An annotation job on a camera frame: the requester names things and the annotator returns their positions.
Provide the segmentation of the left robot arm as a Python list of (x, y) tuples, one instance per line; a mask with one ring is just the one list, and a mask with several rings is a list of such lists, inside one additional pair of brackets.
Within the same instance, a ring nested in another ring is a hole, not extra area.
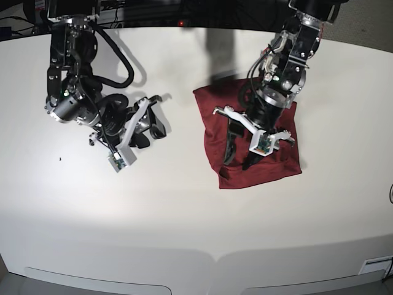
[(295, 144), (291, 132), (276, 123), (304, 88), (307, 61), (319, 48), (324, 24), (335, 22), (341, 5), (342, 1), (289, 1), (294, 14), (251, 66), (239, 90), (243, 111), (229, 105), (213, 110), (228, 118), (225, 165), (235, 158), (235, 140), (245, 131), (252, 135), (243, 162), (245, 170), (279, 150), (281, 142)]

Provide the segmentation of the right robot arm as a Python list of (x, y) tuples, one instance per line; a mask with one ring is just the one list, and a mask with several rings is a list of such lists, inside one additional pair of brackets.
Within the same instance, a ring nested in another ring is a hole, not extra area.
[[(45, 5), (51, 34), (47, 114), (62, 124), (74, 121), (92, 128), (89, 144), (101, 143), (108, 148), (108, 160), (115, 171), (131, 166), (136, 161), (132, 149), (150, 145), (145, 131), (155, 140), (166, 137), (166, 128), (152, 109), (162, 97), (145, 96), (130, 106), (123, 94), (101, 93), (105, 85), (127, 88), (134, 80), (134, 69), (98, 24), (99, 1), (46, 1)], [(97, 34), (126, 67), (128, 77), (124, 82), (93, 74), (91, 63), (98, 51)]]

